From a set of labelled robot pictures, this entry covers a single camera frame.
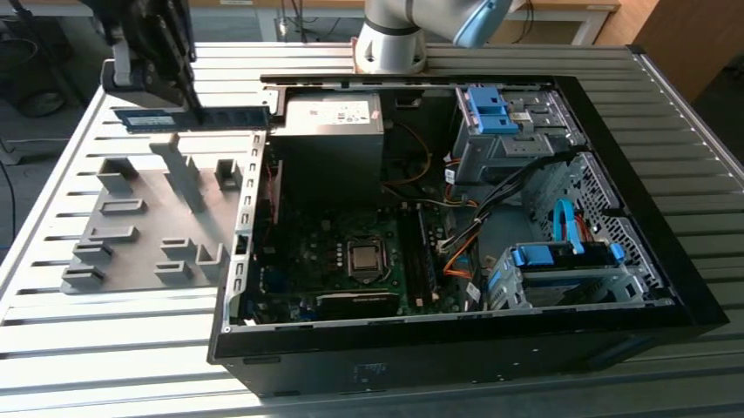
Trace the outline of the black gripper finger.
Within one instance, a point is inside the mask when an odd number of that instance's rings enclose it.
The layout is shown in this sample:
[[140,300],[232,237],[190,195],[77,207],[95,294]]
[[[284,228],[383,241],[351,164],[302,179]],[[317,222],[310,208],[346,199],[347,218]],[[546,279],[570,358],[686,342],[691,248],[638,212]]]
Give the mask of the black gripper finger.
[[158,12],[156,95],[159,107],[187,114],[190,124],[202,125],[202,103],[194,89],[192,62],[195,50],[188,12]]

